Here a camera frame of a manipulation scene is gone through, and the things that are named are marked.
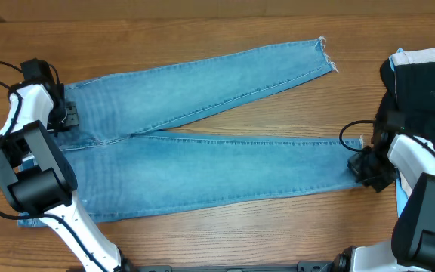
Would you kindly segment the light blue denim jeans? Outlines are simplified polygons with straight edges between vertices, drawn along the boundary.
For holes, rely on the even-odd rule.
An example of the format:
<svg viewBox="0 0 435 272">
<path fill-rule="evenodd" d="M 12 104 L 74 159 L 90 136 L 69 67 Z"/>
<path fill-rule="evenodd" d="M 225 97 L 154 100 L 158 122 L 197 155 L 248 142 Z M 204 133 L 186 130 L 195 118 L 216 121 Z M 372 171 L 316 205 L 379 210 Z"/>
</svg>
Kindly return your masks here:
<svg viewBox="0 0 435 272">
<path fill-rule="evenodd" d="M 324 38 L 65 87 L 79 126 L 56 143 L 97 223 L 349 189 L 359 139 L 183 134 L 176 127 L 331 72 Z"/>
</svg>

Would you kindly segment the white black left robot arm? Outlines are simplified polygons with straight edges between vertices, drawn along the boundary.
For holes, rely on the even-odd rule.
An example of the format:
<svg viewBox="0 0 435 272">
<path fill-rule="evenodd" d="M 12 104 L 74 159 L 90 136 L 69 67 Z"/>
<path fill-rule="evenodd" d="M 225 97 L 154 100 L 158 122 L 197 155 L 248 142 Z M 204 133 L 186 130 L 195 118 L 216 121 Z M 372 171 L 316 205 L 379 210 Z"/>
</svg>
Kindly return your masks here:
<svg viewBox="0 0 435 272">
<path fill-rule="evenodd" d="M 46 129 L 55 105 L 50 87 L 21 82 L 8 89 L 10 110 L 0 130 L 0 189 L 17 214 L 0 211 L 0 216 L 46 224 L 85 271 L 131 271 L 131 263 L 79 201 L 76 175 Z"/>
</svg>

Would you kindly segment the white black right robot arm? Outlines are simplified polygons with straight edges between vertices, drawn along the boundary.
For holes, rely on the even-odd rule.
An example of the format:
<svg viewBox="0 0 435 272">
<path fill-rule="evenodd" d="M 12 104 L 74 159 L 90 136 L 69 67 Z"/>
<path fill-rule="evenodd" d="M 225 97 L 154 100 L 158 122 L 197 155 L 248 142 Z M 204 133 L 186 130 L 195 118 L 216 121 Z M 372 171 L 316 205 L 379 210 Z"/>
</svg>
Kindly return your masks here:
<svg viewBox="0 0 435 272">
<path fill-rule="evenodd" d="M 397 135 L 389 161 L 412 192 L 390 240 L 350 247 L 330 264 L 331 271 L 435 271 L 435 150 L 423 138 Z"/>
</svg>

